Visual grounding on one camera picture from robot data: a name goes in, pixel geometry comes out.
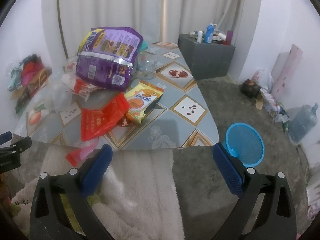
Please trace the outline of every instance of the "metal bolt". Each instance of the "metal bolt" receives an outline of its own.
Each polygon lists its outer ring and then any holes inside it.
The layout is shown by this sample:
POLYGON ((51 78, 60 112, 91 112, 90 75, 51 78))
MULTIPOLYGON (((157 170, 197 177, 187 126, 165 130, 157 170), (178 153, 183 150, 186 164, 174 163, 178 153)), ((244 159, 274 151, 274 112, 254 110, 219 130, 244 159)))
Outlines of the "metal bolt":
POLYGON ((283 179, 283 178, 284 178, 284 173, 281 172, 281 171, 279 171, 279 172, 278 172, 278 176, 279 176, 281 179, 283 179))
POLYGON ((78 172, 78 169, 76 169, 76 168, 73 168, 73 169, 71 169, 71 170, 69 171, 70 175, 76 175, 77 172, 78 172))
POLYGON ((40 178, 41 178, 41 179, 44 179, 44 178, 46 178, 46 177, 47 177, 47 173, 46 173, 46 172, 41 173, 41 175, 40 175, 40 178))
POLYGON ((254 168, 247 168, 247 172, 249 172, 250 174, 255 174, 256 170, 254 168))

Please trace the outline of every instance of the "barcode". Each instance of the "barcode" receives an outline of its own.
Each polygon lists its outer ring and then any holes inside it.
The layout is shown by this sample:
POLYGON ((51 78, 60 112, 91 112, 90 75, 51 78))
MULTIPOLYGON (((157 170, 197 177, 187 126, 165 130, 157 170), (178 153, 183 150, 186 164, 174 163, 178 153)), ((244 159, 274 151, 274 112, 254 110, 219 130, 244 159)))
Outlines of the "barcode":
POLYGON ((88 78, 94 79, 94 76, 96 74, 96 69, 97 69, 96 66, 89 65, 88 78))
POLYGON ((113 75, 113 78, 112 78, 112 84, 115 84, 115 85, 118 85, 118 86, 121 86, 125 81, 125 77, 122 77, 122 76, 119 76, 119 75, 113 75))

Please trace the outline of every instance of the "gray floor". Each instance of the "gray floor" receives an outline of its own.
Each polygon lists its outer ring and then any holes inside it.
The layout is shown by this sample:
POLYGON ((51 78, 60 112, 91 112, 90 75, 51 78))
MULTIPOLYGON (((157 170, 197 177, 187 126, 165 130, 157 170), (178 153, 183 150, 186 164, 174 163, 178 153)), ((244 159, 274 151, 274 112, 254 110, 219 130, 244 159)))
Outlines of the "gray floor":
MULTIPOLYGON (((235 122, 253 126, 265 144, 259 173, 286 174, 297 217, 297 229, 308 226, 305 156, 298 154, 281 128, 268 113, 240 93, 239 86, 226 78, 197 82, 218 128, 220 141, 235 122)), ((186 239, 211 239, 230 214, 237 197, 232 195, 212 160, 208 147, 189 147, 174 152, 173 175, 176 183, 186 239)), ((260 209, 260 196, 245 231, 252 228, 260 209)))

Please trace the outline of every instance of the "curtain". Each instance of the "curtain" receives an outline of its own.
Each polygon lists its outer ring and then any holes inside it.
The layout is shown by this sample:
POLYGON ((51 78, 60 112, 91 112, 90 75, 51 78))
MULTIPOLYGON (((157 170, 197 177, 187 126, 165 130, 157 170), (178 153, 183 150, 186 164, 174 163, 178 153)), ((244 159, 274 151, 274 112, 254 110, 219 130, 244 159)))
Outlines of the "curtain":
POLYGON ((163 0, 163 41, 177 42, 180 33, 205 31, 210 23, 233 30, 238 0, 163 0))
POLYGON ((206 30, 210 23, 232 30, 238 0, 59 0, 68 56, 92 27, 129 26, 144 40, 177 43, 180 33, 206 30))
POLYGON ((161 0, 59 0, 68 56, 92 27, 132 27, 148 42, 159 41, 161 0))

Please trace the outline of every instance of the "blue mesh basket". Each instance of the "blue mesh basket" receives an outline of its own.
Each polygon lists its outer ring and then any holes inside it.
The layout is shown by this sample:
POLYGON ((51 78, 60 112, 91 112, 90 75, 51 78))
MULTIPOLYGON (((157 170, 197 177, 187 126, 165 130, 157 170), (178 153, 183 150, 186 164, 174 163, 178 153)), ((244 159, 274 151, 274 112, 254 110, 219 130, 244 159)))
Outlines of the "blue mesh basket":
POLYGON ((222 145, 231 156, 239 158, 245 167, 257 166, 264 156, 261 136, 245 123, 231 125, 222 145))

